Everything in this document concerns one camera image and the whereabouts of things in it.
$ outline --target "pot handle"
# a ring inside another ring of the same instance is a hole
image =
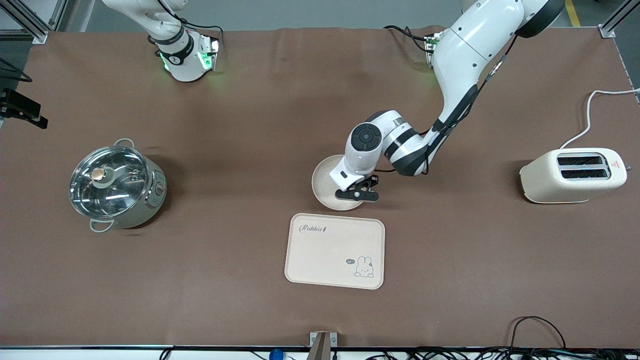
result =
[[[102,230],[98,230],[98,229],[95,228],[95,224],[109,224],[109,226],[107,226],[106,228],[104,228]],[[89,228],[94,233],[105,233],[105,232],[111,230],[111,228],[113,227],[113,224],[115,224],[115,220],[107,220],[107,221],[95,220],[95,219],[89,220]]]
[[[135,149],[135,148],[136,148],[136,144],[134,144],[134,143],[133,143],[133,140],[131,140],[130,138],[122,138],[122,139],[118,139],[118,140],[116,140],[116,142],[115,142],[115,143],[113,143],[113,145],[114,145],[114,146],[117,146],[117,145],[120,145],[121,143],[124,143],[124,142],[129,142],[129,143],[131,143],[131,148],[132,148],[132,149]]]

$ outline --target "table surface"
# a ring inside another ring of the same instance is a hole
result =
[[[153,50],[142,33],[51,33],[31,50],[34,82],[19,91],[50,123],[0,131],[0,343],[297,345],[331,330],[344,346],[503,345],[513,319],[539,315],[570,347],[640,345],[634,172],[585,204],[531,204],[519,189],[520,167],[584,127],[588,93],[630,88],[597,29],[519,39],[430,174],[382,174],[380,201],[349,213],[316,201],[315,166],[375,111],[423,131],[442,109],[408,38],[226,33],[221,71],[195,83]],[[640,166],[632,95],[596,97],[592,119],[574,146]],[[166,172],[168,198],[146,226],[93,234],[69,204],[70,175],[121,137]],[[383,286],[287,281],[297,213],[381,220]],[[516,345],[558,344],[548,327],[519,328]]]

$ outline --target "round plate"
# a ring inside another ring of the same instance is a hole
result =
[[[342,155],[329,156],[321,161],[311,177],[311,187],[322,205],[332,210],[347,211],[359,207],[362,201],[340,200],[335,197],[338,186],[333,182],[329,173],[340,163],[340,160],[342,160]]]

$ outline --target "cooking pot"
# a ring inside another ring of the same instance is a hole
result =
[[[127,142],[130,147],[121,145]],[[96,233],[145,223],[166,197],[164,173],[128,138],[87,155],[76,166],[69,188],[71,205],[90,218],[89,228]]]

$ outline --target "robotic arm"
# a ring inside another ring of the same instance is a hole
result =
[[[462,1],[468,8],[442,33],[432,57],[444,97],[440,116],[424,136],[394,110],[375,113],[357,125],[347,140],[344,157],[330,172],[339,188],[335,194],[338,199],[377,200],[375,193],[369,198],[366,195],[372,193],[369,185],[381,154],[400,175],[428,172],[433,156],[469,113],[487,64],[514,34],[524,38],[537,35],[564,8],[564,0]]]
[[[154,40],[165,69],[179,81],[195,81],[215,66],[218,41],[184,25],[163,7],[175,12],[188,0],[102,0],[142,26]]]

